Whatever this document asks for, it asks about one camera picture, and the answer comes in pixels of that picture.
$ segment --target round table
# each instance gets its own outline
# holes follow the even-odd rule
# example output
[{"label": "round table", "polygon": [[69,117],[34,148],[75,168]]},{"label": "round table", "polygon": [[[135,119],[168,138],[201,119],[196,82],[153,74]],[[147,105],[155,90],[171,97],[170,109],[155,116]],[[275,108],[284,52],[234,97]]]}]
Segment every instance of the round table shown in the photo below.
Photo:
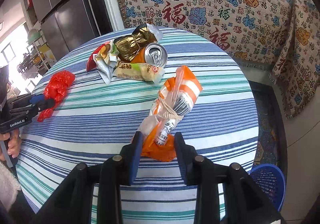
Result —
[{"label": "round table", "polygon": [[[51,76],[61,70],[76,75],[68,96],[52,117],[33,118],[20,129],[23,139],[16,166],[20,184],[37,212],[50,194],[80,162],[103,163],[130,142],[165,79],[187,65],[203,87],[194,108],[177,125],[185,142],[213,162],[238,162],[250,171],[258,140],[258,118],[248,81],[223,50],[193,33],[162,28],[159,42],[168,52],[164,79],[159,85],[112,78],[106,85],[96,69],[86,73],[90,54],[102,43],[130,34],[132,28],[93,39],[59,60],[41,79],[41,93]],[[222,186],[220,214],[224,215]],[[94,188],[92,223],[96,223],[98,185]],[[193,223],[196,187],[187,187],[177,160],[169,163],[141,158],[135,184],[121,187],[125,223],[175,220]]]}]

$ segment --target gold foil bag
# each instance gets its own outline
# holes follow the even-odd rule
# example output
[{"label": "gold foil bag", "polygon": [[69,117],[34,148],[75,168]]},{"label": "gold foil bag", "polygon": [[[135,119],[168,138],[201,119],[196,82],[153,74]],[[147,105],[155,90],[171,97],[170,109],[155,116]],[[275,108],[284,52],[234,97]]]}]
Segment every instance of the gold foil bag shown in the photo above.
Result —
[{"label": "gold foil bag", "polygon": [[131,61],[140,49],[152,42],[160,41],[162,32],[154,25],[144,23],[139,25],[131,35],[116,38],[113,43],[117,47],[122,60]]}]

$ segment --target blue plastic basket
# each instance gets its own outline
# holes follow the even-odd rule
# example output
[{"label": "blue plastic basket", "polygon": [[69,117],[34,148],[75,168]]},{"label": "blue plastic basket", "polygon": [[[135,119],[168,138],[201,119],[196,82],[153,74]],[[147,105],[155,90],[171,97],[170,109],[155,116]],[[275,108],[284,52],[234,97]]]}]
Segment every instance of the blue plastic basket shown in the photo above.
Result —
[{"label": "blue plastic basket", "polygon": [[250,176],[280,211],[285,191],[285,179],[282,171],[273,164],[261,164],[251,169]]}]

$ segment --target barcode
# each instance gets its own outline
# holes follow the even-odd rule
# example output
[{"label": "barcode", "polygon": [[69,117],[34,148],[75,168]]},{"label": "barcode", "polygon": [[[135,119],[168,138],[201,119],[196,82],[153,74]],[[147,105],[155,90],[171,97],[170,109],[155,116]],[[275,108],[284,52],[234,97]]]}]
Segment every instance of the barcode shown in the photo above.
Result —
[{"label": "barcode", "polygon": [[173,110],[178,116],[185,116],[191,109],[192,107],[190,107],[184,96],[180,96],[173,106]]}]

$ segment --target gray refrigerator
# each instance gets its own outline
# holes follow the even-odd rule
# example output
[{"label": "gray refrigerator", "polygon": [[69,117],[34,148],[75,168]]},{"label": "gray refrigerator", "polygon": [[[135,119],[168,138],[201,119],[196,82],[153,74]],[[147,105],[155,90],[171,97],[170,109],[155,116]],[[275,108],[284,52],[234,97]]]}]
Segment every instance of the gray refrigerator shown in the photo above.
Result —
[{"label": "gray refrigerator", "polygon": [[57,60],[112,31],[104,0],[32,0],[41,29]]}]

